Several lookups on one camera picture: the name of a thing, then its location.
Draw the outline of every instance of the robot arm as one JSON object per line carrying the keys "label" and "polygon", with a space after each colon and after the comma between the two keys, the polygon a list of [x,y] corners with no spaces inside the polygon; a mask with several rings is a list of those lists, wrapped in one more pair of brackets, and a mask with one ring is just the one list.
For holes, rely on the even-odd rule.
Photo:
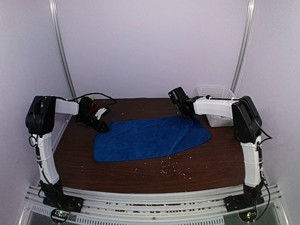
{"label": "robot arm", "polygon": [[82,198],[63,194],[62,183],[56,171],[51,144],[55,114],[76,115],[79,122],[85,123],[97,132],[107,132],[109,127],[102,120],[110,109],[97,109],[89,97],[80,102],[62,100],[53,96],[36,96],[26,116],[26,127],[30,145],[35,147],[36,160],[40,170],[40,185],[45,194],[43,203],[66,211],[80,212]]}
{"label": "robot arm", "polygon": [[215,115],[233,119],[234,138],[240,142],[244,154],[245,182],[244,194],[225,198],[227,211],[238,210],[263,203],[262,181],[262,120],[251,98],[220,99],[206,97],[189,98],[181,87],[169,92],[169,96],[183,118],[193,115]]}

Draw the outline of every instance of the wooden table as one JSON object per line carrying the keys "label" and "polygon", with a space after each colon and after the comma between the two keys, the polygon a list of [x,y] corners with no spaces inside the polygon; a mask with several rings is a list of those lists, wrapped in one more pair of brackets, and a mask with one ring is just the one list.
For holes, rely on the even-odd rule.
{"label": "wooden table", "polygon": [[[96,100],[102,107],[109,100]],[[119,99],[104,117],[127,121],[174,116],[168,98]],[[63,186],[115,193],[171,193],[236,186],[244,182],[244,162],[233,127],[211,128],[205,116],[197,117],[212,138],[170,157],[115,163],[96,163],[93,143],[96,132],[78,126],[73,117],[54,155]]]}

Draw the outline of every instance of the wire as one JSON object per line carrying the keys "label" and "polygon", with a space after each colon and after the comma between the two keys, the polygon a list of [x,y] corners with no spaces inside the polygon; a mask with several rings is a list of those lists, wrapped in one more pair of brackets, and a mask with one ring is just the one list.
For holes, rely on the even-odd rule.
{"label": "wire", "polygon": [[112,97],[110,97],[108,95],[105,95],[103,93],[100,93],[100,92],[92,92],[92,93],[84,94],[84,95],[81,95],[81,96],[79,96],[77,98],[74,98],[74,99],[71,99],[71,100],[68,100],[68,101],[69,102],[74,102],[74,101],[76,101],[76,100],[78,100],[78,99],[80,99],[82,97],[88,96],[88,95],[102,95],[102,96],[107,97],[107,98],[111,99],[112,101],[114,101],[113,103],[107,104],[105,107],[107,107],[109,105],[114,105],[114,104],[116,104],[118,102],[116,99],[114,99],[114,98],[112,98]]}
{"label": "wire", "polygon": [[61,195],[69,204],[71,204],[69,201],[68,201],[68,199],[66,198],[66,196],[64,195],[64,194],[62,194],[61,192],[59,192],[58,190],[56,190],[54,187],[53,187],[53,185],[49,182],[49,180],[46,178],[46,175],[45,175],[45,173],[44,173],[44,170],[42,170],[42,175],[43,175],[43,177],[44,177],[44,179],[46,180],[46,182],[48,183],[48,185],[54,190],[54,191],[56,191],[59,195]]}
{"label": "wire", "polygon": [[[249,104],[246,100],[244,100],[244,99],[242,99],[242,98],[239,98],[238,100],[239,100],[239,101],[242,101],[242,102],[244,102],[244,103],[246,103],[247,106],[249,107],[249,109],[251,108],[250,104]],[[270,135],[268,135],[267,132],[265,132],[264,129],[258,124],[258,122],[257,122],[256,119],[255,119],[255,116],[254,116],[253,112],[252,112],[251,110],[249,110],[249,111],[251,112],[251,115],[252,115],[253,120],[254,120],[254,122],[256,123],[256,125],[257,125],[257,126],[260,128],[260,130],[267,136],[267,138],[263,139],[263,140],[262,140],[260,143],[258,143],[258,144],[261,145],[264,141],[273,139],[273,137],[271,137]]]}
{"label": "wire", "polygon": [[29,141],[29,145],[30,145],[31,147],[35,148],[36,145],[37,145],[37,142],[38,142],[38,136],[37,136],[37,137],[34,137],[33,135],[30,135],[29,138],[28,138],[28,141]]}
{"label": "wire", "polygon": [[42,188],[38,191],[38,194],[37,194],[38,197],[39,197],[39,198],[45,198],[45,197],[41,197],[41,196],[39,195],[39,194],[41,193],[41,191],[42,191]]}
{"label": "wire", "polygon": [[267,187],[267,185],[266,185],[265,182],[263,182],[263,184],[264,184],[264,186],[266,187],[266,189],[267,189],[267,191],[268,191],[269,199],[268,199],[268,203],[267,203],[266,208],[265,208],[264,211],[261,213],[261,215],[260,215],[257,219],[255,219],[255,221],[259,220],[259,218],[263,216],[263,214],[266,212],[266,210],[267,210],[267,208],[268,208],[268,206],[269,206],[269,204],[270,204],[270,200],[271,200],[271,193],[270,193],[270,190],[268,189],[268,187]]}
{"label": "wire", "polygon": [[37,132],[37,135],[39,133],[38,131],[38,125],[37,125],[37,120],[36,120],[36,107],[37,107],[37,104],[39,101],[43,100],[45,98],[45,96],[42,96],[40,97],[34,104],[33,106],[33,112],[32,112],[32,116],[33,116],[33,120],[34,120],[34,124],[36,125],[36,132]]}

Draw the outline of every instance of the blue towel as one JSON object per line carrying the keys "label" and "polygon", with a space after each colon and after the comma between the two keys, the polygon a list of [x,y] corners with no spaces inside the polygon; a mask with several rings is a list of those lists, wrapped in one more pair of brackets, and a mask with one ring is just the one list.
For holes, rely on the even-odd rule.
{"label": "blue towel", "polygon": [[203,144],[211,137],[197,119],[179,116],[113,122],[109,127],[111,131],[96,135],[96,162],[168,156]]}

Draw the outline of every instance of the white basket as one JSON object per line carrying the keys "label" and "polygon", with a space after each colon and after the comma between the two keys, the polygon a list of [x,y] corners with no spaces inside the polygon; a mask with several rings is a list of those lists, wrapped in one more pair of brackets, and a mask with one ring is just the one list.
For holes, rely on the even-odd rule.
{"label": "white basket", "polygon": [[[213,98],[236,98],[235,94],[222,86],[200,86],[197,87],[199,96],[211,95]],[[233,126],[233,120],[222,116],[206,115],[211,127],[229,127]]]}

